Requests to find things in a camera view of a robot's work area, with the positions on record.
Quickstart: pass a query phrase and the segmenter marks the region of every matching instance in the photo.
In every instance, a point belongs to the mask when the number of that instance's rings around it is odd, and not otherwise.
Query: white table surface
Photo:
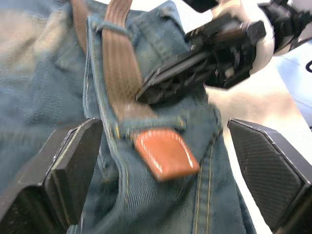
[[[98,0],[109,3],[110,0]],[[207,23],[210,11],[195,12],[182,0],[173,0],[179,10],[186,32]],[[165,0],[133,0],[131,9],[149,11]],[[257,208],[240,172],[227,122],[230,118],[262,124],[279,131],[312,165],[312,134],[307,123],[281,79],[274,59],[262,71],[229,91],[207,88],[209,102],[217,105],[222,114],[224,140],[236,182],[243,194],[258,234],[271,233]]]

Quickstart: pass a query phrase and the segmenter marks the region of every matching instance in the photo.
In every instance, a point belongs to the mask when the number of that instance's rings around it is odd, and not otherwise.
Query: white robot part
[[[230,13],[244,23],[263,21],[267,34],[256,45],[256,57],[250,75],[260,71],[274,54],[274,32],[269,19],[253,0],[220,0],[219,5],[212,9],[213,17],[217,18],[225,13]]]

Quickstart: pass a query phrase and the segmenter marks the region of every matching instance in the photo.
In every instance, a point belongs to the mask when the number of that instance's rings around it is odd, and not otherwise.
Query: brown belt
[[[125,28],[132,0],[111,0],[104,20]],[[81,0],[72,0],[74,25],[79,43],[86,52],[87,7]],[[157,118],[151,107],[135,101],[142,86],[140,69],[129,38],[120,32],[102,30],[104,79],[107,95],[119,121]],[[191,175],[199,164],[183,138],[172,129],[152,129],[132,133],[131,139],[142,159],[158,180]]]

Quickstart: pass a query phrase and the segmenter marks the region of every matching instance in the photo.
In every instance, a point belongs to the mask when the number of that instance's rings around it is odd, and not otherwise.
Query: brown leather patch
[[[195,174],[199,164],[183,138],[170,129],[141,133],[135,148],[159,181]]]

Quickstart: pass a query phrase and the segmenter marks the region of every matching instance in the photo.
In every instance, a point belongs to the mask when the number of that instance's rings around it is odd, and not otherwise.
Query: denim fabric
[[[106,5],[89,1],[84,55],[69,2],[28,0],[25,8],[20,2],[25,0],[0,3],[0,27],[15,24],[0,35],[0,188],[59,124],[95,117],[104,127],[100,151],[81,221],[69,233],[255,233],[232,175],[219,112],[208,104],[203,86],[177,102],[153,105],[159,119],[118,122],[102,66]],[[151,12],[131,11],[126,27],[142,77],[190,49],[170,1]],[[181,134],[201,165],[199,174],[154,179],[129,134],[155,127]]]

